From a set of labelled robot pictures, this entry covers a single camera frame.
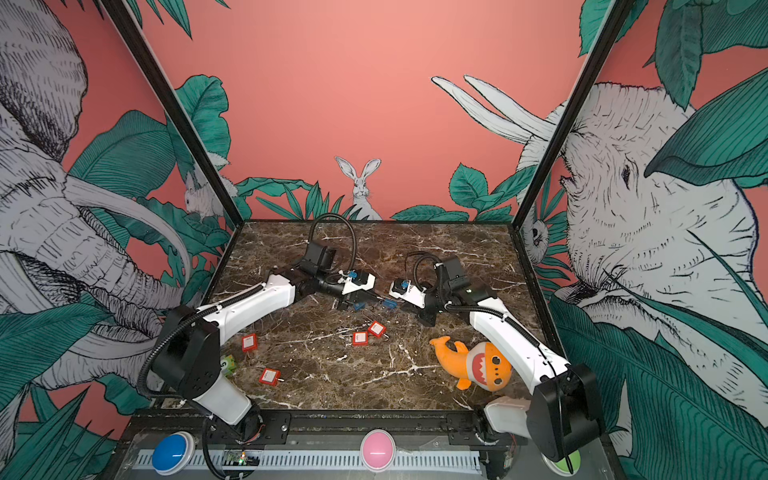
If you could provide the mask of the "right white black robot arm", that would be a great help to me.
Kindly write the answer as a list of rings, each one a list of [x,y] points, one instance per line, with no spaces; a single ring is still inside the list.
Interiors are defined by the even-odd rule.
[[[434,326],[438,314],[448,313],[485,337],[484,344],[472,349],[461,343],[449,348],[447,337],[432,340],[439,363],[457,378],[459,389],[476,384],[499,391],[512,375],[520,377],[531,395],[529,406],[518,411],[502,400],[487,404],[483,412],[491,428],[532,440],[553,463],[599,438],[605,423],[596,374],[538,340],[495,290],[467,276],[457,257],[430,259],[434,285],[397,278],[390,294],[425,326]]]

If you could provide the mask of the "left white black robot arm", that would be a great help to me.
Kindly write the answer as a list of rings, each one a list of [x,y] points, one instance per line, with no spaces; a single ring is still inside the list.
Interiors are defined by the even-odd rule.
[[[355,255],[345,269],[334,269],[335,253],[308,239],[299,260],[272,270],[263,282],[196,309],[171,310],[139,370],[138,392],[148,398],[181,398],[237,441],[255,439],[263,424],[260,409],[223,373],[221,349],[250,325],[313,294],[335,299],[339,310],[377,302],[374,275],[356,268]]]

